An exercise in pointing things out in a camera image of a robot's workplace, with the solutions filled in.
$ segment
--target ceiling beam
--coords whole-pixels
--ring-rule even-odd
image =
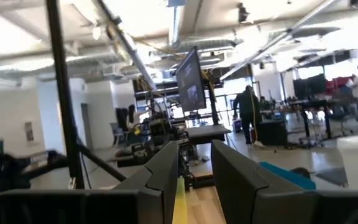
[[[0,9],[0,16],[7,21],[13,23],[16,26],[19,26],[27,33],[33,35],[35,38],[40,39],[42,42],[50,45],[50,38],[48,35],[45,35],[42,31],[39,31],[37,28],[28,24],[23,18],[15,14],[14,12],[4,11]],[[78,44],[65,44],[65,50],[71,55],[79,55]]]

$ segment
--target ceiling light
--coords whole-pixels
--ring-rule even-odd
[[[94,40],[98,40],[102,34],[102,29],[100,28],[100,24],[96,23],[92,28],[92,37]]]

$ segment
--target black metal frame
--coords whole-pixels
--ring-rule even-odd
[[[60,10],[57,0],[45,1],[51,36],[51,45],[53,59],[55,61],[55,72],[57,81],[57,90],[60,101],[60,112],[62,114],[63,133],[67,152],[68,170],[71,178],[75,178],[76,189],[84,189],[84,178],[81,166],[80,153],[94,162],[107,173],[119,181],[126,179],[124,175],[116,169],[105,163],[102,159],[95,156],[87,149],[78,137],[75,120],[73,115],[73,106],[71,102],[69,79],[67,75],[67,65],[65,61],[65,49],[62,38],[62,28],[60,25]]]

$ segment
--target man in dark jacket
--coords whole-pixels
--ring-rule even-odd
[[[236,96],[236,99],[233,102],[234,116],[237,115],[237,106],[240,111],[240,119],[242,130],[244,135],[246,136],[247,145],[252,144],[252,140],[249,132],[249,125],[251,124],[254,129],[256,129],[257,139],[253,142],[256,146],[263,146],[263,144],[259,141],[259,137],[257,134],[257,127],[260,122],[262,122],[262,115],[260,113],[260,104],[259,99],[255,96],[254,91],[251,86],[247,86],[246,90],[242,93],[239,93]]]

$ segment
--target chair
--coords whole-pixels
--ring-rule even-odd
[[[112,146],[123,146],[127,143],[129,132],[123,131],[122,128],[116,128],[112,130],[114,141]]]
[[[330,119],[331,121],[337,122],[341,125],[341,132],[342,132],[342,136],[348,136],[349,134],[353,134],[353,130],[351,129],[346,129],[343,125],[344,122],[350,120],[350,114],[351,112],[351,107],[347,108],[347,111],[345,112],[344,109],[340,108],[340,106],[343,105],[336,105],[333,108],[333,114],[328,116],[328,119]]]

